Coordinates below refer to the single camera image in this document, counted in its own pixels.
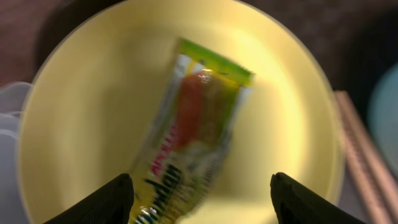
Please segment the yellow plate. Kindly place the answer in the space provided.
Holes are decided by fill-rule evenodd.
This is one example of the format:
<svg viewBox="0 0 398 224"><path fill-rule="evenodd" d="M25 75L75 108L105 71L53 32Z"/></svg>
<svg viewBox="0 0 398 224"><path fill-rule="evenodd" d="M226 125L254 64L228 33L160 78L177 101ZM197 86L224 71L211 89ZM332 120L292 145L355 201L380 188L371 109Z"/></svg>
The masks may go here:
<svg viewBox="0 0 398 224"><path fill-rule="evenodd" d="M128 168L164 94L180 37L255 73L231 152L187 223L276 223L276 172L338 202L344 161L333 93L288 29L239 1L124 1L65 39L30 91L19 184L32 223L53 218Z"/></svg>

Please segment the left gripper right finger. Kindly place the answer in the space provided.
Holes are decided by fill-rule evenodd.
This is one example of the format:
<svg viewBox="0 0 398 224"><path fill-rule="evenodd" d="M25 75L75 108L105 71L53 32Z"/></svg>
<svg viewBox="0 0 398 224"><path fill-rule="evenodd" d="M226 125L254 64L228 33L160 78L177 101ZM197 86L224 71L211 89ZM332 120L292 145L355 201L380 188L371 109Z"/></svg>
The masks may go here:
<svg viewBox="0 0 398 224"><path fill-rule="evenodd" d="M364 224L283 172L272 176L270 187L279 224Z"/></svg>

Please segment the light blue bowl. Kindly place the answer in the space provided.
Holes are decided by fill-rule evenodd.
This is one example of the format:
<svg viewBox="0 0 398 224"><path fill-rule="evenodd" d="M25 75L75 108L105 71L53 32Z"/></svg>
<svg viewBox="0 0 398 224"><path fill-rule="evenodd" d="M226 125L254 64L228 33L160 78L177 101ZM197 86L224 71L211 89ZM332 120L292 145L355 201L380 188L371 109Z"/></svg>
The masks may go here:
<svg viewBox="0 0 398 224"><path fill-rule="evenodd" d="M378 81L368 106L368 126L391 173L397 176L397 65Z"/></svg>

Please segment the green snack wrapper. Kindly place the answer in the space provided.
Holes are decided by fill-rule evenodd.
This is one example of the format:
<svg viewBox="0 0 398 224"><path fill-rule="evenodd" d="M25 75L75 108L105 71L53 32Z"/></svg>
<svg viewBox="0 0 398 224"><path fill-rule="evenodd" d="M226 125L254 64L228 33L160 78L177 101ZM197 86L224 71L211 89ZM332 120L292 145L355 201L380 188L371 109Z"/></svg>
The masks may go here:
<svg viewBox="0 0 398 224"><path fill-rule="evenodd" d="M253 77L228 58L179 40L167 91L131 169L130 223L175 223L207 196Z"/></svg>

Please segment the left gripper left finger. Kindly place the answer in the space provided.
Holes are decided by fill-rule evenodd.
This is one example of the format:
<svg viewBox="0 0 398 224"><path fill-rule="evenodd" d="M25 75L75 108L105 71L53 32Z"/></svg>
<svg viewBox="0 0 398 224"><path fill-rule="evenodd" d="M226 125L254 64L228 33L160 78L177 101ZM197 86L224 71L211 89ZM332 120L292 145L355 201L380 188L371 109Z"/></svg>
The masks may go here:
<svg viewBox="0 0 398 224"><path fill-rule="evenodd" d="M123 173L45 224L127 224L134 188Z"/></svg>

